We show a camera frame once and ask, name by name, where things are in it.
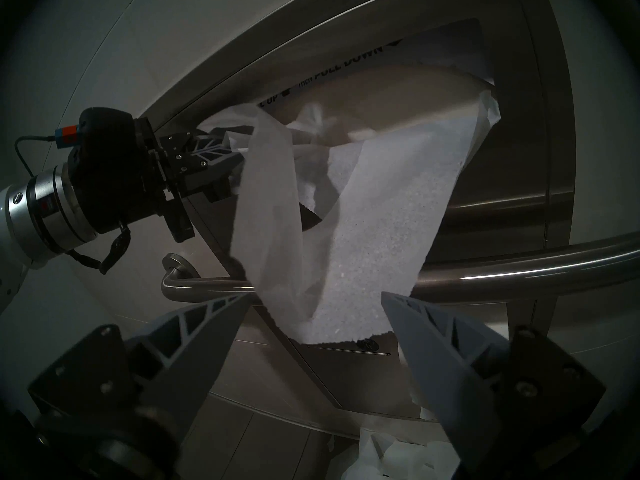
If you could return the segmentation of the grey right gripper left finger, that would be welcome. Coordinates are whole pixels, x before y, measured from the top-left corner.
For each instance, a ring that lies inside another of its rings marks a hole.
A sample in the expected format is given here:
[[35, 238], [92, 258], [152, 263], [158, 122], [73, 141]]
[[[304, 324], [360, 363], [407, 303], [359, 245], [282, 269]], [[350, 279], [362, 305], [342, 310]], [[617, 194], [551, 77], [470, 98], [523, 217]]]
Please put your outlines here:
[[162, 315], [127, 340], [104, 324], [42, 371], [29, 395], [41, 414], [158, 408], [185, 435], [249, 307], [249, 294], [219, 297]]

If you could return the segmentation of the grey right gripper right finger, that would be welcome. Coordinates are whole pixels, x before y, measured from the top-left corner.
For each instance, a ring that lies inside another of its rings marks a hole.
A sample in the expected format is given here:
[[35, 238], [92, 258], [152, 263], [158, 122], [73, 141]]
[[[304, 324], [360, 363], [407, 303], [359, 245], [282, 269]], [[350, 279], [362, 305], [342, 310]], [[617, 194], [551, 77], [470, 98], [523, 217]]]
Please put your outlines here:
[[531, 325], [477, 319], [391, 292], [381, 306], [460, 463], [453, 479], [537, 479], [572, 445], [606, 386]]

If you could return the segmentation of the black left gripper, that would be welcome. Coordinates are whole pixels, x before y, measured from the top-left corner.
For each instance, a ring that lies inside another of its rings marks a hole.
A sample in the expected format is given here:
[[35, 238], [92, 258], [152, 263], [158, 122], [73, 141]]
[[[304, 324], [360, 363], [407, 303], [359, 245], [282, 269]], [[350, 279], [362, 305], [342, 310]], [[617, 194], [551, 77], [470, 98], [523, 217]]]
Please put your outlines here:
[[149, 216], [164, 218], [176, 243], [194, 238], [182, 199], [224, 180], [243, 152], [204, 132], [161, 136], [149, 121], [80, 121], [70, 153], [70, 181], [84, 216], [99, 234]]

